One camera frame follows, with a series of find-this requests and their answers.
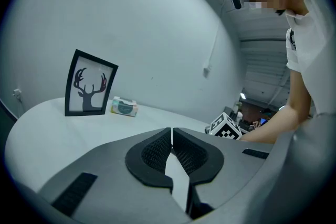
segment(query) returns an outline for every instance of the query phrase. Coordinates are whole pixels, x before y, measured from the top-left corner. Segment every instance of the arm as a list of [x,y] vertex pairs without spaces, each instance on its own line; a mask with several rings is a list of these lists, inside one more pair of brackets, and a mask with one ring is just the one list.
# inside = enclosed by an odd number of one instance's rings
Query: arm
[[290,92],[286,106],[266,124],[241,137],[240,140],[273,144],[280,133],[295,130],[308,117],[311,97],[301,73],[290,70]]

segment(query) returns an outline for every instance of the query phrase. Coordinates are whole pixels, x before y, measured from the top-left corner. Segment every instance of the cable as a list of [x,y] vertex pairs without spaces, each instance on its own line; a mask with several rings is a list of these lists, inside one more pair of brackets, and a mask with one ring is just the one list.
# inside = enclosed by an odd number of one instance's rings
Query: cable
[[20,102],[17,102],[17,113],[19,114],[19,118],[21,117],[20,114]]
[[221,24],[221,22],[222,22],[223,7],[224,7],[226,1],[227,1],[227,0],[223,0],[223,1],[222,1],[222,4],[221,4],[221,6],[220,6],[219,19],[218,19],[218,25],[217,25],[217,31],[216,31],[216,35],[215,35],[215,39],[214,39],[214,43],[213,43],[213,45],[212,45],[212,48],[211,48],[211,52],[210,52],[209,58],[208,58],[208,60],[204,63],[204,67],[203,67],[203,69],[205,69],[207,72],[209,72],[209,71],[212,69],[212,66],[211,66],[211,58],[212,58],[212,55],[213,55],[214,50],[215,50],[215,45],[216,45],[216,42],[217,42],[219,26],[220,26],[220,24]]

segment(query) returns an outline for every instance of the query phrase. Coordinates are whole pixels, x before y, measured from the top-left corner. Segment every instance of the deer silhouette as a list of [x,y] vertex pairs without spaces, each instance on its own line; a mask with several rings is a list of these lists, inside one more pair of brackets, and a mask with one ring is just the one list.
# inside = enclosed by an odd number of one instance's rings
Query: deer silhouette
[[79,96],[83,98],[83,111],[96,111],[96,110],[101,110],[101,108],[96,108],[94,106],[91,105],[91,98],[94,94],[96,93],[99,93],[99,92],[103,92],[105,89],[106,89],[106,77],[105,77],[105,74],[103,73],[103,75],[101,76],[101,85],[100,85],[100,89],[98,91],[95,91],[95,85],[92,84],[92,92],[90,93],[87,93],[85,91],[85,86],[84,85],[84,88],[81,88],[79,86],[79,82],[83,80],[82,78],[82,74],[84,72],[84,70],[86,69],[83,68],[83,69],[79,69],[77,72],[76,72],[76,75],[75,75],[75,81],[74,81],[74,87],[81,90],[81,92],[78,92]]

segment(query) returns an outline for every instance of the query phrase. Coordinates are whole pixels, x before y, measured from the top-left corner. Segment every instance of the wall outlet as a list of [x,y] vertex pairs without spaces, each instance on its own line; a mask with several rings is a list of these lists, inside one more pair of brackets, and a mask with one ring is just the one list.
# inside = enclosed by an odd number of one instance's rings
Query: wall outlet
[[206,71],[206,72],[210,72],[211,69],[212,69],[212,65],[211,65],[211,63],[208,62],[208,61],[205,62],[204,65],[203,65],[203,69],[204,69],[204,71]]
[[14,96],[17,100],[19,100],[19,102],[22,102],[21,101],[21,90],[20,89],[13,90],[12,96]]

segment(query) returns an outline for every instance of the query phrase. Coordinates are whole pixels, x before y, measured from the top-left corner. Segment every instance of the antlers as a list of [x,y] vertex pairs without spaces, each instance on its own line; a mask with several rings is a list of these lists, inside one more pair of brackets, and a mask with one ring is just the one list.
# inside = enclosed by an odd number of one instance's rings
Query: antlers
[[105,74],[103,73],[103,76],[101,76],[101,85],[100,85],[100,89],[98,91],[95,91],[95,85],[92,84],[92,92],[91,94],[94,95],[95,93],[98,92],[103,92],[106,89],[106,77]]
[[82,89],[82,88],[79,86],[79,82],[83,80],[83,79],[82,79],[82,74],[83,74],[83,71],[84,71],[85,69],[86,69],[86,67],[83,68],[83,69],[79,69],[79,70],[77,71],[77,73],[76,73],[76,75],[75,75],[74,85],[73,85],[75,88],[81,90],[83,93],[86,93],[86,92],[85,92],[85,85],[84,85],[84,89]]
[[75,75],[75,81],[74,81],[74,87],[81,90],[83,94],[89,94],[89,95],[94,95],[95,93],[98,93],[98,92],[103,92],[105,89],[106,89],[106,77],[105,77],[105,74],[103,73],[103,75],[101,76],[101,85],[100,85],[100,89],[98,91],[95,91],[95,85],[92,84],[92,92],[91,93],[87,93],[85,91],[85,85],[84,85],[84,89],[81,88],[79,86],[79,82],[83,80],[82,78],[82,74],[83,74],[83,71],[86,69],[83,68],[83,69],[79,69],[77,72],[76,72],[76,75]]

